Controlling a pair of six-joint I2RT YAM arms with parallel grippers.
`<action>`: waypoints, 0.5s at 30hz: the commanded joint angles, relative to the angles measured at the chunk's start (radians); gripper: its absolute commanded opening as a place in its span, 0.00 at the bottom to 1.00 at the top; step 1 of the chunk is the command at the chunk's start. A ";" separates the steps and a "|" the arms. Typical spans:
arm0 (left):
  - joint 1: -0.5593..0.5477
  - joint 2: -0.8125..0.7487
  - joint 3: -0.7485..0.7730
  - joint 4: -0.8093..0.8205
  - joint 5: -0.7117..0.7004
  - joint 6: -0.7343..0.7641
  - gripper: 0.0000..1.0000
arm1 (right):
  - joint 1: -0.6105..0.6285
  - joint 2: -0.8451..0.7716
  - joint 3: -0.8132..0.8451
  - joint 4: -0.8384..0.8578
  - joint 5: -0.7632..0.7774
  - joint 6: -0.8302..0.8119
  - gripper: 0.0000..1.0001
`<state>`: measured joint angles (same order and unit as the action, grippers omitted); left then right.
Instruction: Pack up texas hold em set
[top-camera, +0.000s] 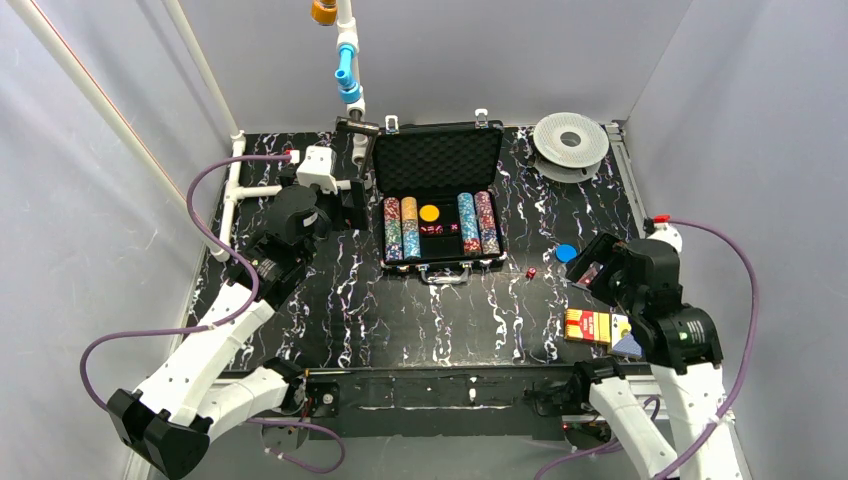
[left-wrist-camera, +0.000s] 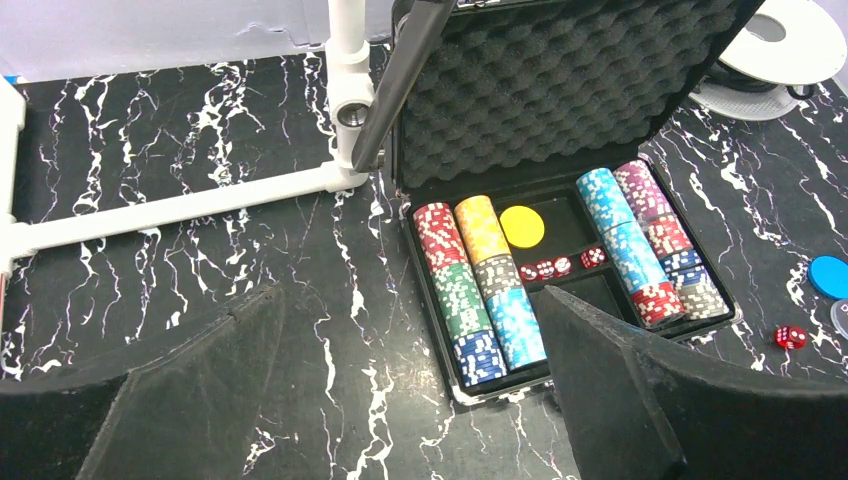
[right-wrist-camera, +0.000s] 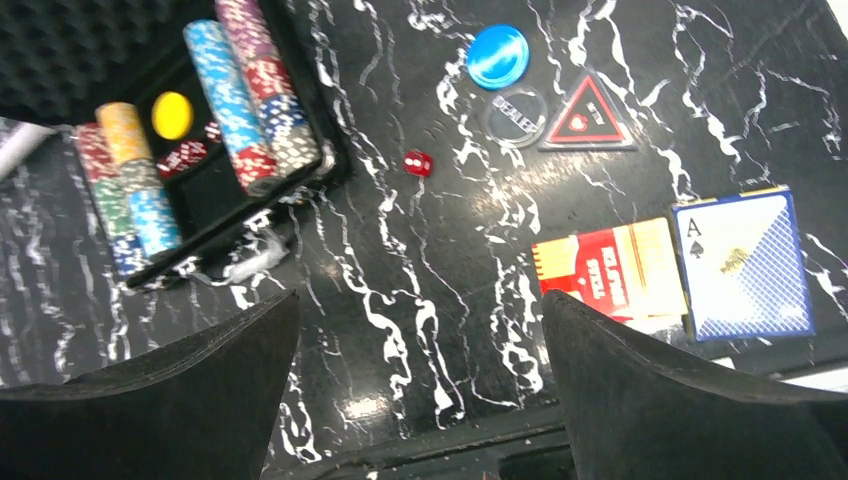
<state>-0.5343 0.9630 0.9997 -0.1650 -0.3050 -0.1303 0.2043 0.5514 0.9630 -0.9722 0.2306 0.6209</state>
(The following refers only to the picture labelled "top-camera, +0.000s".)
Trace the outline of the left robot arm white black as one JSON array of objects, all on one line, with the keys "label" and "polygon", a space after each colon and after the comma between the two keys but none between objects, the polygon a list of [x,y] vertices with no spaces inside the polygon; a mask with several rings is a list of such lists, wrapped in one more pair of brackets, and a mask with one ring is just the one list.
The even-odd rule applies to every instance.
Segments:
[{"label": "left robot arm white black", "polygon": [[214,383],[245,342],[307,277],[319,243],[332,231],[365,229],[365,189],[283,187],[269,219],[235,254],[236,263],[197,327],[146,380],[118,389],[106,408],[122,442],[168,479],[182,479],[223,433],[256,415],[279,410],[304,416],[311,402],[306,374],[271,358],[222,389]]}]

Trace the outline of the blue round chip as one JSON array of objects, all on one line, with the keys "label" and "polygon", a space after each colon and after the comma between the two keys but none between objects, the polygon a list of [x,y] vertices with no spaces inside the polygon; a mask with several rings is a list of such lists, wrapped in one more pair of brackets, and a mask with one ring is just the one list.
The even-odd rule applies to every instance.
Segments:
[{"label": "blue round chip", "polygon": [[556,259],[561,263],[568,263],[578,255],[578,250],[570,244],[560,244],[555,249]]}]

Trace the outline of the blue card deck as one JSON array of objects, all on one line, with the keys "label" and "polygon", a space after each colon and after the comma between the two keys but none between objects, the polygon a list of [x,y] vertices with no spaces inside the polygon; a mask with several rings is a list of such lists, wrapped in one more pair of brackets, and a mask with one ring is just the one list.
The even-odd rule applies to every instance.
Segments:
[{"label": "blue card deck", "polygon": [[641,359],[643,350],[631,333],[629,319],[625,315],[612,314],[610,320],[610,345],[608,352],[625,358]]}]

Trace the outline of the red yellow card deck box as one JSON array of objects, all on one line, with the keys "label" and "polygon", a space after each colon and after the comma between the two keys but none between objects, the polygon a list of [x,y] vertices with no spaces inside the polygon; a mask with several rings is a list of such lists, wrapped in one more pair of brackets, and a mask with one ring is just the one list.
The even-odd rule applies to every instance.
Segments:
[{"label": "red yellow card deck box", "polygon": [[611,314],[569,308],[564,317],[565,339],[610,345]]}]

